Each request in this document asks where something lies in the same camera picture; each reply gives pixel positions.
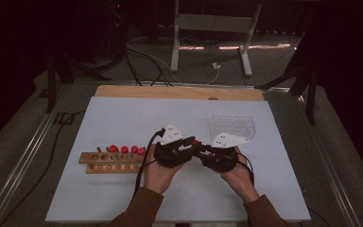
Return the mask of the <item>person's right hand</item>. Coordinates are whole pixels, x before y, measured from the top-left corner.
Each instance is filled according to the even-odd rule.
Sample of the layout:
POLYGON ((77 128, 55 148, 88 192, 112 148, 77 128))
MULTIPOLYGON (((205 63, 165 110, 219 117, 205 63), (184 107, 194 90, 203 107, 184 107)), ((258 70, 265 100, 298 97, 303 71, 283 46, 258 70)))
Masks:
POLYGON ((236 166, 228 172, 221 173, 220 176, 244 203, 256 201, 260 196, 251 181, 247 159, 238 147, 234 149, 238 157, 236 166))

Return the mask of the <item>white table sheet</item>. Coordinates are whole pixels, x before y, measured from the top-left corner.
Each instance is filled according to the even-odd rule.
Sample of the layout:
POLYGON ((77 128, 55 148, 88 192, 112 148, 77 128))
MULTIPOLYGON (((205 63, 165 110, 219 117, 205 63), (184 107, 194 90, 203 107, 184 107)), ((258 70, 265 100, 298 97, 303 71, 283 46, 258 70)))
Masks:
MULTIPOLYGON (((168 124, 210 143, 216 114, 253 119, 255 135, 241 146, 254 170, 256 190, 287 221, 310 218, 296 175, 269 105, 265 101, 94 97, 47 212, 49 222, 105 222, 122 213, 135 186, 132 174, 88 174, 82 152, 109 145, 146 146, 168 124)), ((164 193, 160 222, 238 222, 246 215, 232 189, 198 159, 186 163, 164 193)))

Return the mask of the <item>metal floor rail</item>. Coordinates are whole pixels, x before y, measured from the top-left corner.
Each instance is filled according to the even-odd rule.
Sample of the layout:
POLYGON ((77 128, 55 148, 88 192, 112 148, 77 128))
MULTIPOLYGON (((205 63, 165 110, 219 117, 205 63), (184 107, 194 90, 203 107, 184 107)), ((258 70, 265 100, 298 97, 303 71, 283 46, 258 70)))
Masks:
POLYGON ((55 118, 55 111, 70 85, 63 85, 48 113, 42 101, 32 96, 0 131, 0 218, 37 153, 55 118))
POLYGON ((324 172, 325 177, 331 187, 334 194, 335 201, 338 204, 339 210, 344 217, 344 220, 348 227, 363 227, 360 219, 355 212, 353 205, 347 195, 347 192, 339 179, 337 172, 333 166, 333 163, 328 155, 325 146, 320 140, 320 136, 315 127, 309 122, 306 116, 305 101, 302 96, 293 96, 293 100, 300 113, 301 119, 306 130, 309 132, 311 140, 315 143, 316 153, 320 162, 320 166, 324 172))

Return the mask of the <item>clear plastic test tube rack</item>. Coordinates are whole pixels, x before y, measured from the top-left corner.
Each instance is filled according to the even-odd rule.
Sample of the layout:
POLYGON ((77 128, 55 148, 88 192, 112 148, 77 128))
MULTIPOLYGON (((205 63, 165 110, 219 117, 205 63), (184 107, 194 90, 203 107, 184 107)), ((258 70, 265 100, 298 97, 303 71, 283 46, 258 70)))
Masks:
POLYGON ((214 140, 222 132, 251 140, 256 128, 251 115, 214 114, 209 123, 210 138, 214 140))

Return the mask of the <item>wooden test tube rack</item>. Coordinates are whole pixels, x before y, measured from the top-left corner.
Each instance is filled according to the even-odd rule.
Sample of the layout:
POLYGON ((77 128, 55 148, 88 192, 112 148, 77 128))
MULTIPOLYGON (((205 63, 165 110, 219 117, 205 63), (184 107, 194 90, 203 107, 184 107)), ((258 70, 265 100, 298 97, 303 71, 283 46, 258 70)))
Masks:
POLYGON ((144 158, 132 158, 131 149, 127 158, 122 158, 121 155, 120 150, 115 158, 110 152, 82 152, 78 162, 86 165, 87 174, 137 173, 144 158))

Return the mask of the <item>white metal stand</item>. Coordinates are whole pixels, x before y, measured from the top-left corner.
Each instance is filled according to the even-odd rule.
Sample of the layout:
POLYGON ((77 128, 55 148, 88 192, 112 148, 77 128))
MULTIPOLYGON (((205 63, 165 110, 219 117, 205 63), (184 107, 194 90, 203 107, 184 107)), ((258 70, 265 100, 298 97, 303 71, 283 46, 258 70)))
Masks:
POLYGON ((248 51, 261 9, 262 4, 256 4, 253 10, 253 15, 249 17, 209 15, 203 13, 188 14, 180 13, 180 0, 175 0, 174 38, 170 71, 173 73, 176 73, 178 71, 179 52, 181 49, 179 42, 179 33, 181 29, 232 32, 246 34, 246 41, 243 45, 239 45, 237 47, 237 50, 239 51, 239 55, 241 58, 244 75, 246 77, 250 77, 252 75, 252 69, 248 51))

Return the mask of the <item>black tripod stand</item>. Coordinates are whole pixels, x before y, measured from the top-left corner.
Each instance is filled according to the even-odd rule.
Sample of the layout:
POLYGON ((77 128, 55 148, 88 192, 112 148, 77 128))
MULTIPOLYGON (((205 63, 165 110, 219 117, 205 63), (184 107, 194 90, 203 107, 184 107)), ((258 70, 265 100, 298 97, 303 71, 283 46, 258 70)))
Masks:
POLYGON ((110 81, 109 78, 103 77, 93 69, 71 58, 64 52, 52 52, 47 54, 47 90, 46 96, 48 99, 47 109, 51 113, 59 99, 59 90, 62 84, 72 84, 75 76, 72 72, 72 67, 86 73, 93 79, 110 81))

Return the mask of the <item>dark equipment tower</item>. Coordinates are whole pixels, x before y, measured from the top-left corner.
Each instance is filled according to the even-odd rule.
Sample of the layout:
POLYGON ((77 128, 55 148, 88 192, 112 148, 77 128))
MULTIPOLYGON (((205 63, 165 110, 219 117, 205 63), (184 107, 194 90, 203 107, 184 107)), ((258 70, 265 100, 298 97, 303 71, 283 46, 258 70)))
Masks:
POLYGON ((129 22, 126 0, 107 0, 109 10, 109 44, 107 54, 114 62, 123 58, 128 38, 129 22))

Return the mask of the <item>person's left hand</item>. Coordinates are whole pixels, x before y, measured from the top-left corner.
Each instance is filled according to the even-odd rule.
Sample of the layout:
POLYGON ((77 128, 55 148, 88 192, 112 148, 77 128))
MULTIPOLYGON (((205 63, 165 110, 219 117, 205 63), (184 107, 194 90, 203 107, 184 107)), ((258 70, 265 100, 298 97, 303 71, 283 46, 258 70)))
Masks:
POLYGON ((176 167, 161 166, 154 158, 155 148, 156 146, 152 145, 148 152, 147 165, 144 170, 144 188, 157 194, 163 194, 182 165, 176 167))

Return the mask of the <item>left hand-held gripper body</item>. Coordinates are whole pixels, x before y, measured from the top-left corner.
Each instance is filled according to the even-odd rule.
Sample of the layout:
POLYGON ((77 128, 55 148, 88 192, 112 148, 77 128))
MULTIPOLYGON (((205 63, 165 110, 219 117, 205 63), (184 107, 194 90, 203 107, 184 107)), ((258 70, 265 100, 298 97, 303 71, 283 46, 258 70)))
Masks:
POLYGON ((183 165, 192 159, 188 149, 184 146, 184 134, 174 125, 168 124, 164 128, 164 134, 155 145, 154 158, 161 165, 169 168, 183 165))

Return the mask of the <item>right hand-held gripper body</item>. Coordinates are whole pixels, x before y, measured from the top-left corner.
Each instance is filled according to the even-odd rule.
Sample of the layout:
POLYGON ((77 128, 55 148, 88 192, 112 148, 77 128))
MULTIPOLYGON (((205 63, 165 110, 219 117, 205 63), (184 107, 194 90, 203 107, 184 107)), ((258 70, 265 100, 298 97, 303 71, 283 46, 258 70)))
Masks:
POLYGON ((222 132, 216 136, 213 142, 210 144, 211 151, 201 151, 200 160, 204 166, 211 168, 214 171, 225 173, 236 166, 238 162, 237 153, 235 147, 248 143, 249 140, 222 132), (202 152, 209 152, 210 156, 203 156, 202 152))

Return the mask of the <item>black curtain stand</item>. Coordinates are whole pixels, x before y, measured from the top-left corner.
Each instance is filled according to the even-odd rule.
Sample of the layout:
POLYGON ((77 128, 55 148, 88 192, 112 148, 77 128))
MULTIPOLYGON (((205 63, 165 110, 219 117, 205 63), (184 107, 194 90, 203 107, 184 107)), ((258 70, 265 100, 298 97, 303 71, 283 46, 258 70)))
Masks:
POLYGON ((301 96, 307 90, 305 114, 308 121, 314 125, 314 105, 317 87, 317 48, 319 42, 316 35, 307 30, 301 38, 297 50, 290 59, 285 71, 281 76, 265 84, 255 85, 255 89, 268 90, 275 85, 291 78, 296 80, 289 89, 292 96, 301 96))

